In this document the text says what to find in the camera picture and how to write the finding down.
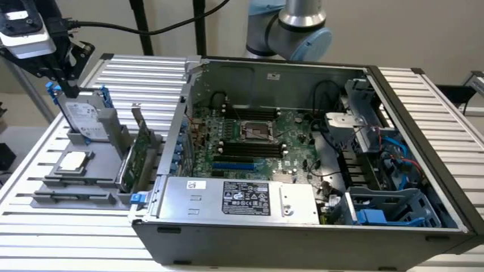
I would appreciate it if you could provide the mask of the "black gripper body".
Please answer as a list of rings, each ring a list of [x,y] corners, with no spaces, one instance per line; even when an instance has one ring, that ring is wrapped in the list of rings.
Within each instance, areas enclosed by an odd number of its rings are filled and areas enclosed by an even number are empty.
[[[2,1],[2,48],[19,59],[63,54],[71,41],[56,1]]]

